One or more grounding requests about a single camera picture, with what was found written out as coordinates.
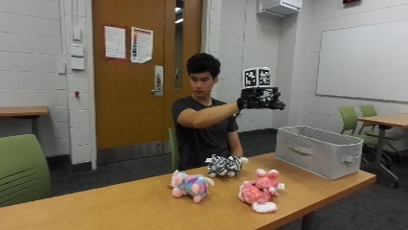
stuffed animal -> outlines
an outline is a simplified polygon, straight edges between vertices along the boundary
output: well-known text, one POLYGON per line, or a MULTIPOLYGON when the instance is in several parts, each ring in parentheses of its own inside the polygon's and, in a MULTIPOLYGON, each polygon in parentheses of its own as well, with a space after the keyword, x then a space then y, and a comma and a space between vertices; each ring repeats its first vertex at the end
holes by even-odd
POLYGON ((228 156, 227 158, 227 176, 234 177, 242 170, 242 164, 246 164, 248 159, 239 156, 228 156))
POLYGON ((210 158, 206 158, 204 162, 207 163, 206 172, 208 177, 227 174, 228 169, 226 157, 212 154, 210 158))
POLYGON ((239 186, 238 198, 251 204, 258 213, 270 213, 278 210, 276 205, 270 202, 272 196, 278 196, 276 189, 284 189, 284 185, 278 183, 279 172, 271 170, 256 170, 258 179, 244 181, 239 186))
POLYGON ((248 159, 239 156, 228 156, 226 158, 212 154, 210 158, 206 158, 204 162, 207 163, 208 177, 215 177, 216 175, 234 177, 242 170, 242 164, 247 163, 248 159))
POLYGON ((208 184, 214 186, 214 181, 203 175, 187 175, 185 172, 174 171, 171 178, 173 196, 179 198, 190 195, 194 203, 198 203, 206 196, 208 184))

black t-shirt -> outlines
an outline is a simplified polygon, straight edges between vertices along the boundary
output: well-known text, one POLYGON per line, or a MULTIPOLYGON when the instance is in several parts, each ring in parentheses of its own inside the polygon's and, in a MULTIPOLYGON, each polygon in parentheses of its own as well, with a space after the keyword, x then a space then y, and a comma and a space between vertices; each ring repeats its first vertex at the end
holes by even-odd
POLYGON ((177 122, 179 113, 186 108, 199 111, 203 108, 224 104, 211 99, 211 106, 204 106, 191 96, 178 99, 173 103, 173 120, 175 125, 179 168, 189 170, 204 166, 204 160, 211 154, 228 157, 230 148, 227 142, 227 133, 238 130, 235 117, 231 116, 220 123, 207 128, 190 128, 181 126, 177 122))

man's hand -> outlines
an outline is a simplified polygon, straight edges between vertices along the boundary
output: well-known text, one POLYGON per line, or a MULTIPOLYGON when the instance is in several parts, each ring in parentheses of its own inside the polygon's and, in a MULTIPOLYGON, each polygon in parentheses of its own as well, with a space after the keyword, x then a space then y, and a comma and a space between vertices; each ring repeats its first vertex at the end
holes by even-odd
POLYGON ((247 88, 240 91, 240 98, 236 100, 239 109, 268 108, 283 110, 286 105, 279 101, 280 93, 278 88, 271 88, 270 95, 263 97, 264 88, 247 88))

paper sign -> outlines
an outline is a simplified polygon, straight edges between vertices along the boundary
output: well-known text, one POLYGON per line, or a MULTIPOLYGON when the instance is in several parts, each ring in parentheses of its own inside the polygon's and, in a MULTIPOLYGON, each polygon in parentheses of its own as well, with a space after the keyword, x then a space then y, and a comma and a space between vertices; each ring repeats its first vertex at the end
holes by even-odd
POLYGON ((130 60, 143 63, 151 60, 153 54, 153 31, 131 28, 131 51, 130 60))
POLYGON ((105 58, 126 58, 126 29, 105 26, 105 58))

door handle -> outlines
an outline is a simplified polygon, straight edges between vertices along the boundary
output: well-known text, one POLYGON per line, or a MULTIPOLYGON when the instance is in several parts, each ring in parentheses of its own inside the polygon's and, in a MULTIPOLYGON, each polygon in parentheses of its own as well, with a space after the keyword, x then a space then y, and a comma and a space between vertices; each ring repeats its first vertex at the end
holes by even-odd
POLYGON ((154 89, 150 91, 154 93, 154 96, 163 96, 163 66, 155 65, 154 66, 154 89))

